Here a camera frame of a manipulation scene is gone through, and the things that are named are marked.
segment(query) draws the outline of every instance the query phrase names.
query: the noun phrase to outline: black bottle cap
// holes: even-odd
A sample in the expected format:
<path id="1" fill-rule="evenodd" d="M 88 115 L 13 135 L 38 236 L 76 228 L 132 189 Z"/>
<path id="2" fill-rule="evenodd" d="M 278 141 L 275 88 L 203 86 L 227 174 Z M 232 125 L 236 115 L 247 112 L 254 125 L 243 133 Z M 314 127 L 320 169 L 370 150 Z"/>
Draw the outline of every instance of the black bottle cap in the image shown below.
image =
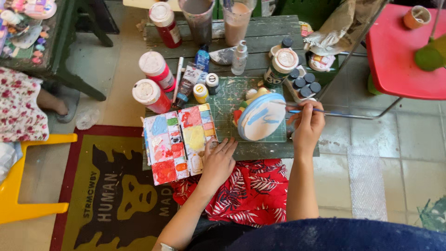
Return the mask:
<path id="1" fill-rule="evenodd" d="M 304 87 L 302 87 L 302 88 L 299 90 L 299 93 L 300 93 L 300 96 L 301 96 L 301 97 L 306 98 L 306 97 L 309 97 L 309 96 L 311 95 L 311 90 L 310 90 L 310 88 L 308 88 L 307 86 L 304 86 Z"/>
<path id="2" fill-rule="evenodd" d="M 295 90 L 298 90 L 306 85 L 306 82 L 303 78 L 296 78 L 296 80 L 293 83 L 293 88 Z"/>
<path id="3" fill-rule="evenodd" d="M 318 82 L 312 82 L 312 83 L 310 84 L 310 90 L 311 90 L 313 93 L 318 93 L 318 92 L 321 91 L 321 85 L 320 85 Z"/>
<path id="4" fill-rule="evenodd" d="M 296 79 L 299 77 L 299 69 L 294 68 L 288 75 L 289 79 Z"/>
<path id="5" fill-rule="evenodd" d="M 202 45 L 202 46 L 200 46 L 200 50 L 205 50 L 205 51 L 209 52 L 209 46 Z"/>
<path id="6" fill-rule="evenodd" d="M 290 38 L 282 39 L 282 48 L 290 48 L 293 45 L 293 41 Z"/>
<path id="7" fill-rule="evenodd" d="M 304 75 L 304 79 L 305 79 L 305 82 L 307 82 L 307 84 L 311 84 L 312 82 L 314 82 L 316 77 L 314 76 L 313 73 L 307 73 Z"/>
<path id="8" fill-rule="evenodd" d="M 301 65 L 301 64 L 304 63 L 305 58 L 304 58 L 303 56 L 301 56 L 301 55 L 297 55 L 297 58 L 299 59 L 299 63 L 297 64 L 297 66 L 299 66 L 299 65 Z"/>

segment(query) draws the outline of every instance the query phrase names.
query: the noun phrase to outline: bubble wrap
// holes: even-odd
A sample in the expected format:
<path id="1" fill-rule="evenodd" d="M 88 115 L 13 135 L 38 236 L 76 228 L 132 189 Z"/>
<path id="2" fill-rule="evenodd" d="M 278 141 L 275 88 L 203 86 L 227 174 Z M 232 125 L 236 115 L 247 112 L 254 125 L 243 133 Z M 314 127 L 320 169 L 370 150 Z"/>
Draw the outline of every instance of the bubble wrap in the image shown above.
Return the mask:
<path id="1" fill-rule="evenodd" d="M 387 221 L 378 144 L 347 147 L 353 218 Z"/>

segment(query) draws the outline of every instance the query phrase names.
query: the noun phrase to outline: red floral fabric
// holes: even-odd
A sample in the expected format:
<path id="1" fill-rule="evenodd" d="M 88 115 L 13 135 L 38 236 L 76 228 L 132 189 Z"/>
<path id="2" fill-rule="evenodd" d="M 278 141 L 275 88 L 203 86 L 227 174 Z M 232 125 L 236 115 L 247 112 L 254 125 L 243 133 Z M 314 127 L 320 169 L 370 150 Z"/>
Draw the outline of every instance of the red floral fabric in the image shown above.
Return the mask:
<path id="1" fill-rule="evenodd" d="M 237 161 L 234 171 L 205 209 L 213 221 L 260 227 L 286 220 L 288 180 L 280 159 Z M 201 175 L 171 182 L 173 199 L 183 205 Z"/>
<path id="2" fill-rule="evenodd" d="M 48 139 L 48 117 L 36 103 L 42 82 L 0 67 L 0 142 Z"/>

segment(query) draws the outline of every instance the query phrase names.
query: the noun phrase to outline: person's right hand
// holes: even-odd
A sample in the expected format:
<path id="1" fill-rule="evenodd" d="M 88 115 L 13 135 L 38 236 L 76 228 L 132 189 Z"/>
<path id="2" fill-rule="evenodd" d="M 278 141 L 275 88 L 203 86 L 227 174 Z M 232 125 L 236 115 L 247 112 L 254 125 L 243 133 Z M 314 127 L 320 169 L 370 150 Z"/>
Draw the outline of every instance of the person's right hand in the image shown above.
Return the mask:
<path id="1" fill-rule="evenodd" d="M 313 111 L 313 107 L 324 110 L 320 102 L 306 100 L 299 104 L 303 106 L 300 113 L 292 115 L 287 124 L 294 122 L 294 155 L 312 157 L 314 148 L 325 126 L 324 113 Z"/>

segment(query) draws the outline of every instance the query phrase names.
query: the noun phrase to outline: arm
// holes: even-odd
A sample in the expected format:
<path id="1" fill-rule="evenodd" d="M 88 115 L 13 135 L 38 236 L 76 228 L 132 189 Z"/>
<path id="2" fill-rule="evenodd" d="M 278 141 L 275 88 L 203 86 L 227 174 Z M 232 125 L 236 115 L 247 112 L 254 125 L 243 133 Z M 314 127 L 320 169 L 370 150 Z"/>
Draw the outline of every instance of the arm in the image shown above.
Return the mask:
<path id="1" fill-rule="evenodd" d="M 210 150 L 211 142 L 206 144 L 203 174 L 196 189 L 163 229 L 152 251 L 161 250 L 160 243 L 178 250 L 187 247 L 201 213 L 234 169 L 232 154 L 237 143 L 234 138 L 229 142 L 225 138 L 213 151 Z"/>
<path id="2" fill-rule="evenodd" d="M 322 104 L 315 101 L 300 103 L 302 112 L 294 114 L 288 123 L 294 123 L 294 162 L 289 176 L 286 202 L 287 221 L 319 217 L 314 189 L 313 150 L 325 125 Z"/>

